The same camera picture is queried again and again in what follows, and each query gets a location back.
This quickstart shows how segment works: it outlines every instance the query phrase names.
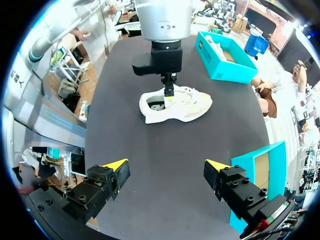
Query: brick wall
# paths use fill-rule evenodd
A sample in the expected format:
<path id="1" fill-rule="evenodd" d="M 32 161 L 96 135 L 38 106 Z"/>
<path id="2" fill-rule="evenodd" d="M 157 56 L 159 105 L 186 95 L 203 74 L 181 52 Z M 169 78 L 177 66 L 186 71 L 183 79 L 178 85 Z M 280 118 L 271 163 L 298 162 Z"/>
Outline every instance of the brick wall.
<path id="1" fill-rule="evenodd" d="M 246 9 L 246 4 L 247 0 L 236 0 L 237 2 L 237 14 L 242 14 L 245 15 L 245 12 L 247 11 Z M 248 4 L 248 8 L 256 11 L 257 13 L 265 16 L 267 19 L 271 20 L 276 24 L 276 28 L 272 34 L 271 41 L 277 45 L 277 47 L 282 50 L 282 48 L 286 45 L 290 33 L 288 33 L 288 27 L 286 28 L 287 20 L 276 14 L 274 11 L 271 11 L 270 9 L 266 9 L 264 12 L 262 9 L 264 8 L 263 6 L 260 8 L 257 6 L 257 2 L 251 0 Z"/>

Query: desk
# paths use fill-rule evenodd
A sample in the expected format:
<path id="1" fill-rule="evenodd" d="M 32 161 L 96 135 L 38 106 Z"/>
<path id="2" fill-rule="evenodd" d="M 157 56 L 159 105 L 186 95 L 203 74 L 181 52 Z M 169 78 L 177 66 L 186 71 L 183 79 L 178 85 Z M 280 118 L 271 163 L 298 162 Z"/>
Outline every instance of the desk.
<path id="1" fill-rule="evenodd" d="M 101 231 L 120 239 L 238 239 L 203 177 L 205 159 L 231 158 L 269 144 L 266 125 L 250 85 L 210 80 L 195 49 L 182 41 L 177 85 L 211 95 L 209 111 L 181 122 L 145 124 L 141 94 L 162 88 L 159 75 L 137 76 L 131 61 L 149 53 L 142 37 L 118 41 L 99 77 L 87 122 L 85 166 L 129 159 L 131 176 L 114 202 L 97 216 Z"/>

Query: brown shorts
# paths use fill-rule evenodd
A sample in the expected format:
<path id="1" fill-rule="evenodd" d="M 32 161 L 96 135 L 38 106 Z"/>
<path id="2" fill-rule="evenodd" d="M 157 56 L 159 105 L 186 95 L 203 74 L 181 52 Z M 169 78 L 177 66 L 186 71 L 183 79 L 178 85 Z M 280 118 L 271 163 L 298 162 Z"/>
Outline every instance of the brown shorts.
<path id="1" fill-rule="evenodd" d="M 277 117 L 277 106 L 275 101 L 272 99 L 271 96 L 272 90 L 265 88 L 262 92 L 259 92 L 261 98 L 265 99 L 268 102 L 268 113 L 264 113 L 263 116 L 269 116 L 270 118 Z"/>

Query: cardboard box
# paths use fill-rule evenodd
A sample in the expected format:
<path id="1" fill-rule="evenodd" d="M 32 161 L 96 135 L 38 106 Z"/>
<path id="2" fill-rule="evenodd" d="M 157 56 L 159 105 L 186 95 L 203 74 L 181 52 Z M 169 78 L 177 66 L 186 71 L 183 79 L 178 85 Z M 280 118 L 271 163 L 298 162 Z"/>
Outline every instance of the cardboard box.
<path id="1" fill-rule="evenodd" d="M 245 176 L 259 188 L 268 189 L 267 199 L 272 201 L 285 192 L 287 178 L 286 143 L 280 141 L 258 150 L 236 156 L 231 165 L 239 165 L 246 171 Z M 246 221 L 239 220 L 231 211 L 229 225 L 242 233 L 247 226 Z"/>
<path id="2" fill-rule="evenodd" d="M 210 35 L 216 44 L 220 44 L 228 61 L 220 59 L 205 39 L 207 35 Z M 229 37 L 200 31 L 195 42 L 195 48 L 212 80 L 249 84 L 258 73 L 257 67 L 245 51 Z"/>
<path id="3" fill-rule="evenodd" d="M 237 16 L 236 17 L 236 21 L 235 23 L 233 24 L 232 26 L 232 30 L 237 32 L 237 33 L 242 33 L 246 30 L 246 26 L 248 24 L 248 20 L 243 18 L 243 17 L 240 17 L 240 16 Z"/>
<path id="4" fill-rule="evenodd" d="M 222 50 L 223 51 L 223 55 L 225 56 L 226 60 L 228 62 L 231 63 L 235 63 L 236 61 L 234 60 L 234 58 L 231 56 L 231 54 L 227 51 L 227 50 Z"/>

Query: blue container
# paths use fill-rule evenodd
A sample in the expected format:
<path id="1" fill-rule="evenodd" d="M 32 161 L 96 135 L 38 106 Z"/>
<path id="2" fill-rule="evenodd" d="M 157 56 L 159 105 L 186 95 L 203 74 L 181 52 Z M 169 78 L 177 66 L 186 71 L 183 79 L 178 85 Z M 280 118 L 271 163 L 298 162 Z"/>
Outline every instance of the blue container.
<path id="1" fill-rule="evenodd" d="M 250 56 L 255 57 L 258 53 L 264 54 L 268 48 L 268 45 L 268 41 L 265 40 L 263 36 L 250 34 L 244 50 L 247 51 Z"/>
<path id="2" fill-rule="evenodd" d="M 280 141 L 247 154 L 231 158 L 231 165 L 239 165 L 246 171 L 245 176 L 250 178 L 253 184 L 257 184 L 256 158 L 268 153 L 269 157 L 269 179 L 267 199 L 272 201 L 276 196 L 285 192 L 287 178 L 287 155 L 286 143 Z M 248 225 L 245 220 L 239 220 L 236 214 L 231 211 L 229 224 L 237 232 L 242 233 Z"/>
<path id="3" fill-rule="evenodd" d="M 221 48 L 229 52 L 235 63 L 222 61 L 205 39 L 207 35 L 210 35 L 216 44 L 220 43 Z M 258 69 L 245 51 L 233 39 L 226 36 L 200 31 L 195 48 L 212 80 L 248 84 L 258 73 Z"/>

